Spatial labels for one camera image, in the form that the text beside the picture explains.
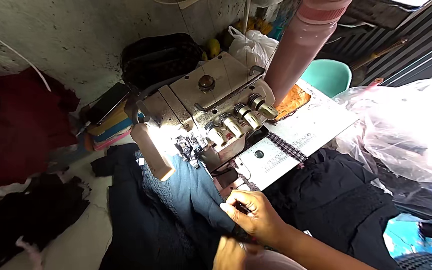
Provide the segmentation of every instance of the clear plastic bag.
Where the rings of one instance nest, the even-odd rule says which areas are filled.
[[[335,138],[336,149],[377,174],[395,202],[432,212],[432,78],[400,87],[354,87],[333,100],[360,119]],[[382,167],[419,183],[385,178]]]
[[[268,67],[279,41],[257,30],[249,30],[244,36],[231,25],[228,32],[234,37],[228,53],[250,69],[254,65]]]

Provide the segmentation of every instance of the maroon cloth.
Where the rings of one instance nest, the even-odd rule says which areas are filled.
[[[57,80],[45,79],[52,92],[32,68],[0,76],[0,186],[44,172],[50,150],[77,143],[68,113],[79,99]]]

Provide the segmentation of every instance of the black bag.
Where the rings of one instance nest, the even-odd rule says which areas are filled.
[[[142,38],[124,48],[122,78],[139,95],[151,85],[171,78],[176,81],[193,71],[202,54],[198,44],[186,33]]]

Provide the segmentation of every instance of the white plastic bag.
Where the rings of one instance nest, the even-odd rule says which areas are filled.
[[[432,79],[400,87],[354,87],[333,98],[360,121],[336,137],[374,173],[380,159],[396,175],[432,182]]]
[[[228,32],[234,37],[229,54],[243,63],[248,69],[257,65],[260,67],[269,67],[273,59],[274,51],[279,41],[268,37],[257,30],[249,30],[244,36],[240,31],[231,25]]]

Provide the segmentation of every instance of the yellow fruit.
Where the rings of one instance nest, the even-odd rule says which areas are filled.
[[[206,50],[208,52],[208,58],[213,59],[219,55],[221,47],[219,46],[219,41],[217,39],[210,39],[206,43]]]

